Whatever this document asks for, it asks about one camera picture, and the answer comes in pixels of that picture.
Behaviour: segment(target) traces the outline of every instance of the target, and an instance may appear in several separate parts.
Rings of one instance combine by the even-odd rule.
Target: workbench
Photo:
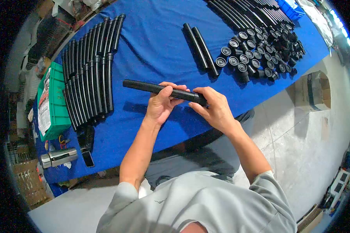
[[[114,18],[121,13],[126,14],[126,19],[112,68],[115,110],[107,116],[105,122],[95,127],[92,152],[95,166],[87,168],[84,164],[76,133],[70,128],[64,137],[71,139],[67,146],[77,148],[79,157],[72,161],[70,169],[62,165],[45,169],[44,175],[48,183],[66,181],[120,165],[144,118],[150,95],[148,92],[124,88],[124,79],[150,83],[169,81],[185,84],[191,90],[198,86],[211,86],[227,97],[232,114],[238,116],[290,86],[329,54],[321,35],[305,15],[300,18],[299,26],[294,30],[306,50],[306,55],[295,66],[298,70],[295,77],[284,74],[275,83],[263,78],[252,78],[251,82],[242,84],[224,67],[218,79],[210,79],[208,74],[196,67],[182,33],[183,24],[187,22],[192,27],[198,27],[214,59],[219,55],[221,47],[227,46],[234,32],[203,0],[117,1],[92,18],[73,39],[79,40],[90,28],[102,22],[104,17]],[[55,62],[62,64],[61,54]],[[39,134],[37,111],[34,111],[33,116]],[[202,117],[188,107],[188,103],[183,103],[174,108],[161,128],[154,152],[176,145],[210,128]],[[40,137],[36,141],[36,147],[39,156],[46,153]]]

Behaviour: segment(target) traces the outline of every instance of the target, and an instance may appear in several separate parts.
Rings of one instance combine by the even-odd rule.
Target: gray shirt
[[[127,182],[117,186],[97,232],[180,232],[199,222],[208,233],[297,232],[288,201],[272,171],[258,175],[249,189],[193,171],[168,180],[138,199]]]

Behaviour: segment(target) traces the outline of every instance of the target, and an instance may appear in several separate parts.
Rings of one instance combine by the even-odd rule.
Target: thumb
[[[196,113],[200,114],[203,118],[206,118],[209,116],[209,112],[206,110],[206,108],[202,107],[201,105],[190,102],[188,104]]]
[[[169,99],[169,96],[171,95],[172,93],[172,86],[167,86],[165,87],[164,89],[162,89],[158,95],[155,96],[155,99],[157,101],[160,101],[160,102],[163,102],[165,100],[168,100]]]

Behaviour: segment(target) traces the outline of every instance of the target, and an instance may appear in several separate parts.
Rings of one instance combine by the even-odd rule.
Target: forearm
[[[141,123],[134,142],[127,151],[119,170],[119,182],[128,182],[139,190],[153,153],[159,126],[146,117]]]
[[[270,164],[255,145],[252,139],[245,133],[241,124],[236,121],[236,125],[231,127],[230,133],[226,134],[233,144],[241,166],[250,183],[262,172],[272,170]]]

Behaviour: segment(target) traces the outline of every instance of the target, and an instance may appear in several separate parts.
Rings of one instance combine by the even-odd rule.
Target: shirt sleeve
[[[281,222],[285,222],[287,229],[293,230],[288,232],[297,232],[297,223],[288,200],[272,171],[257,175],[249,189],[260,194],[276,208],[278,211],[276,218],[281,218]]]
[[[112,202],[98,222],[96,232],[104,232],[103,230],[110,224],[113,217],[137,199],[138,193],[132,184],[128,182],[119,183]]]

